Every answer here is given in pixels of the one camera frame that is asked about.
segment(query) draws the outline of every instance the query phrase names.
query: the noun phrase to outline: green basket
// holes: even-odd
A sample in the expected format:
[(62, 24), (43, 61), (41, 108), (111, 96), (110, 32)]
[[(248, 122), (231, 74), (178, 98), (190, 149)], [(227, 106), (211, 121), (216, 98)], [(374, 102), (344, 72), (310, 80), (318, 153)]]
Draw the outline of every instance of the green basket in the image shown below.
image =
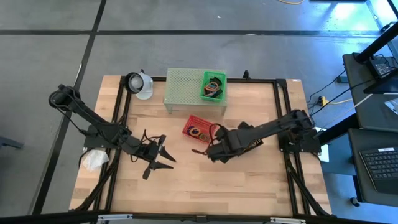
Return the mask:
[[(223, 90), (223, 92), (220, 95), (218, 95), (216, 98), (205, 96), (205, 86), (207, 85), (207, 83), (209, 83), (210, 79), (214, 78), (214, 77), (218, 78), (223, 83), (222, 86), (221, 86), (221, 89)], [(221, 101), (224, 100), (224, 97), (225, 97), (225, 94), (226, 94), (225, 89), (226, 89), (226, 75), (225, 75), (225, 73), (206, 71), (205, 74), (203, 75), (203, 80), (202, 80), (202, 83), (201, 83), (200, 98), (202, 98), (203, 100), (221, 102)]]

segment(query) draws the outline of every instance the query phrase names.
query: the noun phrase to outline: black keyboard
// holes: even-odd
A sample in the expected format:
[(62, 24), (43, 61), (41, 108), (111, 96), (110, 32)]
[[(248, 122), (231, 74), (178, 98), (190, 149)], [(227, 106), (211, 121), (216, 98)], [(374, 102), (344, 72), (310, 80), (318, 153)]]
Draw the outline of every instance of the black keyboard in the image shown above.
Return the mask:
[(374, 188), (381, 193), (398, 194), (398, 150), (387, 148), (361, 151), (361, 157)]

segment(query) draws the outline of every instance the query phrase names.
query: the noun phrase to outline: wooden tabletop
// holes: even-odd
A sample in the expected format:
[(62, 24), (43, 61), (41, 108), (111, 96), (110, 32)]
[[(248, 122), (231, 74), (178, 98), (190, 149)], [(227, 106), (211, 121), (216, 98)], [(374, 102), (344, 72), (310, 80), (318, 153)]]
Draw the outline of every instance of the wooden tabletop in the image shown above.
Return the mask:
[[(104, 76), (99, 91), (95, 112), (108, 121), (112, 117), (119, 80), (120, 76)], [(287, 80), (287, 84), (292, 109), (307, 110), (301, 81)], [(257, 126), (277, 119), (271, 84), (229, 83), (224, 116), (220, 107), (211, 106), (174, 106), (172, 114), (168, 114), (163, 104), (164, 94), (165, 82), (154, 82), (154, 95), (149, 100), (139, 100), (133, 95), (127, 125), (137, 138), (144, 129), (148, 136), (165, 134), (166, 150), (177, 162), (158, 158), (174, 169), (152, 171), (149, 179), (144, 180), (142, 173), (147, 163), (142, 160), (133, 163), (129, 155), (122, 152), (112, 212), (292, 215), (287, 174), (276, 135), (263, 139), (264, 144), (257, 149), (223, 164), (194, 154), (191, 149), (204, 151), (206, 144), (182, 134), (191, 114), (230, 129), (242, 121)], [(301, 161), (306, 186), (323, 209), (330, 212), (319, 160), (301, 153)], [(81, 166), (70, 208), (84, 201), (97, 184), (99, 175), (99, 170), (89, 172)], [(101, 208), (104, 208), (108, 186), (103, 192)], [(296, 195), (299, 211), (303, 212), (297, 186)]]

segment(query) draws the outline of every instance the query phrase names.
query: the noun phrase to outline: red basket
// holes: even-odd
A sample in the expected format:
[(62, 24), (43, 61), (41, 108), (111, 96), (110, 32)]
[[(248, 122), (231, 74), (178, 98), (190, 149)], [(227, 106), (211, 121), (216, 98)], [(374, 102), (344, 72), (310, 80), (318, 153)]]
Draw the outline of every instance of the red basket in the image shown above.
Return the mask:
[[(208, 122), (208, 121), (206, 121), (204, 119), (198, 118), (197, 116), (191, 115), (191, 116), (189, 116), (189, 119), (188, 119), (187, 123), (185, 124), (184, 129), (182, 130), (182, 134), (184, 134), (186, 136), (189, 136), (189, 137), (191, 137), (193, 139), (199, 140), (200, 142), (209, 143), (210, 142), (209, 128), (210, 128), (210, 126), (212, 124), (213, 123)], [(209, 136), (208, 140), (204, 141), (204, 140), (200, 139), (199, 137), (191, 136), (188, 133), (189, 132), (188, 129), (191, 126), (193, 126), (195, 128), (198, 128), (200, 130), (200, 133), (207, 134)], [(211, 128), (212, 136), (214, 136), (214, 133), (216, 132), (216, 130), (217, 130), (217, 126), (213, 126)]]

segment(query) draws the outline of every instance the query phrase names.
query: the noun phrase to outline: concrete floor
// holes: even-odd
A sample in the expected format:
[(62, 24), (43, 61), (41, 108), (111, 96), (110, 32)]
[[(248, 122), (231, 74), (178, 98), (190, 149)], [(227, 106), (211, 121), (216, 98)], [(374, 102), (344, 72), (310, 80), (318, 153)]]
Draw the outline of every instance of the concrete floor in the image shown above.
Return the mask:
[[(100, 0), (3, 0), (0, 30), (91, 30), (99, 5)], [(366, 31), (378, 27), (365, 3), (306, 0), (289, 6), (276, 0), (109, 0), (99, 29)], [(0, 150), (0, 217), (29, 212), (61, 118), (47, 98), (59, 83), (73, 84), (87, 40), (87, 35), (0, 35), (0, 102), (4, 105), (0, 107), (0, 136), (25, 143), (20, 151)], [(253, 78), (299, 78), (308, 98), (344, 70), (343, 54), (360, 52), (373, 40), (270, 35), (97, 36), (80, 91), (83, 101), (94, 107), (103, 75), (125, 75), (143, 68), (149, 75), (164, 76), (169, 67), (187, 67), (225, 69), (229, 77), (241, 77), (248, 69)], [(388, 48), (380, 53), (391, 54)], [(332, 98), (347, 88), (334, 83), (322, 95)], [(350, 97), (348, 92), (341, 99)], [(332, 105), (319, 112), (315, 121), (323, 126), (328, 121), (325, 118), (350, 107), (352, 103)], [(88, 125), (75, 116), (73, 120), (82, 128)], [(44, 213), (67, 211), (83, 140), (74, 127), (68, 129)], [(398, 212), (396, 208), (348, 204), (354, 196), (350, 177), (326, 174), (325, 181), (338, 217), (396, 222), (391, 216)], [(388, 212), (379, 218), (381, 211)]]

